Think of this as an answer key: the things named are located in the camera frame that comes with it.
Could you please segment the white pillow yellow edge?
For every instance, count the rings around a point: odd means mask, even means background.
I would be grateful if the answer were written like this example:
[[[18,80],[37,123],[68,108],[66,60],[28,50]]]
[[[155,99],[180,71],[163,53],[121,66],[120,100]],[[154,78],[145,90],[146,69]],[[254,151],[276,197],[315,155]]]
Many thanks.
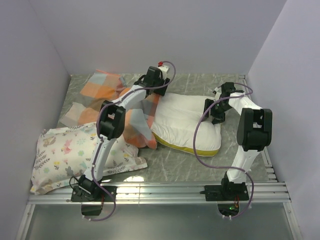
[[[160,144],[185,153],[194,154],[193,137],[201,119],[205,100],[209,96],[167,93],[159,99],[151,131]],[[213,157],[221,147],[221,125],[201,122],[195,149],[198,156]]]

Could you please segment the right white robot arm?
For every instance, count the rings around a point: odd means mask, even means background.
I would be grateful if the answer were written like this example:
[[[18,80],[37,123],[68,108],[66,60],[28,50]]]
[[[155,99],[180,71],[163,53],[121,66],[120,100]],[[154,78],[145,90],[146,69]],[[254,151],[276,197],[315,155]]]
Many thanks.
[[[236,132],[238,149],[231,167],[221,180],[220,194],[226,200],[242,192],[254,160],[272,140],[273,113],[251,101],[248,95],[253,90],[247,89],[249,92],[245,93],[236,89],[234,82],[223,83],[214,89],[214,98],[206,99],[204,104],[204,117],[211,118],[213,125],[224,123],[230,109],[240,116]]]

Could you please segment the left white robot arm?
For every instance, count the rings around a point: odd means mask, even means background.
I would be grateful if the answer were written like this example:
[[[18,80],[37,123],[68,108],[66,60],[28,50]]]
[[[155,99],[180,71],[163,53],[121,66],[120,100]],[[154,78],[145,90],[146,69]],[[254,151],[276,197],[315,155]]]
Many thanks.
[[[126,113],[152,93],[164,95],[171,79],[167,61],[150,66],[127,93],[113,101],[104,101],[96,121],[97,146],[87,170],[72,187],[73,196],[84,196],[96,201],[105,194],[112,196],[101,186],[105,163],[116,140],[125,130]]]

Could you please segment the plaid orange blue pillowcase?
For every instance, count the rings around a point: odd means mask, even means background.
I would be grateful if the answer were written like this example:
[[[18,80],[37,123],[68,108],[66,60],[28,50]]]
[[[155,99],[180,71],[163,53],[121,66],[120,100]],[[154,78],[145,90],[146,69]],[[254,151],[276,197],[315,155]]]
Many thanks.
[[[138,148],[157,148],[152,124],[161,96],[140,85],[127,87],[121,75],[96,70],[79,93],[66,97],[59,123],[66,127],[96,123],[101,138],[105,127],[123,128],[124,140]]]

